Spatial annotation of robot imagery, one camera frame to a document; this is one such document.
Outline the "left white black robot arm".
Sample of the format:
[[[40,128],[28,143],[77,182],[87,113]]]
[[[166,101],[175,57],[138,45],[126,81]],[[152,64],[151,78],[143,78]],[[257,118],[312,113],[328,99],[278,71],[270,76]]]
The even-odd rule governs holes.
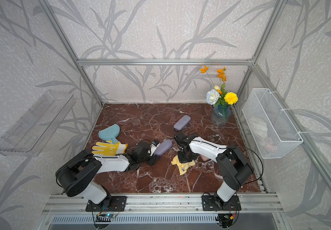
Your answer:
[[[106,172],[131,172],[155,155],[159,141],[142,141],[129,154],[95,156],[83,150],[55,173],[56,183],[68,197],[82,196],[94,204],[100,204],[110,197],[106,189],[95,183],[96,175]]]

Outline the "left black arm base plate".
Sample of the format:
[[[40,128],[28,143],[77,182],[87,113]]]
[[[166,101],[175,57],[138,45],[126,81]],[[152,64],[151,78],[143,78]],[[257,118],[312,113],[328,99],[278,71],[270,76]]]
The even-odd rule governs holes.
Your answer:
[[[88,201],[86,212],[114,211],[123,212],[126,205],[127,196],[108,196],[98,204]]]

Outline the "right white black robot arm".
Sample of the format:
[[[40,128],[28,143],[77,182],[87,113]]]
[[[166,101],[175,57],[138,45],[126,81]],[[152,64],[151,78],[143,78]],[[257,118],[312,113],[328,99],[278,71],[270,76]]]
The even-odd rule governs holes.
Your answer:
[[[224,182],[216,192],[216,199],[228,202],[254,174],[254,168],[243,151],[235,145],[219,145],[182,132],[175,135],[180,163],[191,163],[204,156],[218,164]]]

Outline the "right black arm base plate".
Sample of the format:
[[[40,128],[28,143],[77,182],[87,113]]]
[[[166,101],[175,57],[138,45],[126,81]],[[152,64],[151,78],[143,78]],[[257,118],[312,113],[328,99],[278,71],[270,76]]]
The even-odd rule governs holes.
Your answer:
[[[203,211],[241,211],[241,204],[237,194],[232,195],[228,201],[223,201],[216,194],[203,193]]]

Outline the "yellow microfiber cloth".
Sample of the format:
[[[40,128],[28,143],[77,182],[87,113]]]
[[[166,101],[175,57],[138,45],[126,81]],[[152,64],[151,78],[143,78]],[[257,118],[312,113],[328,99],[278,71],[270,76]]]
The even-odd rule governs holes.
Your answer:
[[[188,163],[181,163],[179,161],[179,157],[176,155],[173,158],[171,164],[176,165],[178,167],[180,175],[184,175],[187,172],[187,169],[189,169],[190,167],[195,165],[195,162],[194,162],[194,160],[192,160],[191,162],[188,162]]]

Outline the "blue-grey fabric eyeglass case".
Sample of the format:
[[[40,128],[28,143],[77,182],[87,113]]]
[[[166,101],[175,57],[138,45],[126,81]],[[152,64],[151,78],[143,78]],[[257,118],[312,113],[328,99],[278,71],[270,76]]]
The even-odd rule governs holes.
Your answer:
[[[158,144],[156,150],[154,151],[155,156],[161,156],[166,153],[170,148],[172,148],[171,140],[164,140],[162,143]]]

